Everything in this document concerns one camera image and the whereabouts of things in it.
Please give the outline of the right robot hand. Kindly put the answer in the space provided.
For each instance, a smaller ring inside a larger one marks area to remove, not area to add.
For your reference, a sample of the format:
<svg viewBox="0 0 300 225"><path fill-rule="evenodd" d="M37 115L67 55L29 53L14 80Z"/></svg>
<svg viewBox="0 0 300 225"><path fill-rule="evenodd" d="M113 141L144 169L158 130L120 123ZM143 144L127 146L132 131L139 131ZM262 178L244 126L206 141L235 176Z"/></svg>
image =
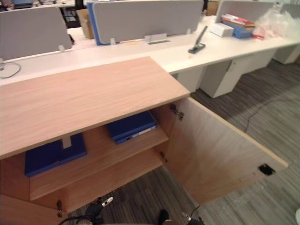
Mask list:
<svg viewBox="0 0 300 225"><path fill-rule="evenodd" d="M182 216L186 219L185 223L183 225L197 225L198 222L194 219L192 219L188 214L181 213ZM170 219L169 213L167 210L162 209L158 216L158 225L180 225L178 221L175 221L173 219Z"/></svg>

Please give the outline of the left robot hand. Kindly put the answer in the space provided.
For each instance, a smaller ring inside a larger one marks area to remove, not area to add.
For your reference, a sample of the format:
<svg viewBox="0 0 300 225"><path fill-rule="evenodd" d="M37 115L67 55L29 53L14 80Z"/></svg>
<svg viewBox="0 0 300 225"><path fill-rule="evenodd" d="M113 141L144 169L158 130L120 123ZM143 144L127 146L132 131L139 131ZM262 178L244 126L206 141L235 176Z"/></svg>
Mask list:
<svg viewBox="0 0 300 225"><path fill-rule="evenodd" d="M104 221L100 217L100 213L112 201L113 201L113 197L109 197L104 201L102 201L101 197L97 198L87 207L85 216L89 218L89 221L93 225L102 225Z"/></svg>

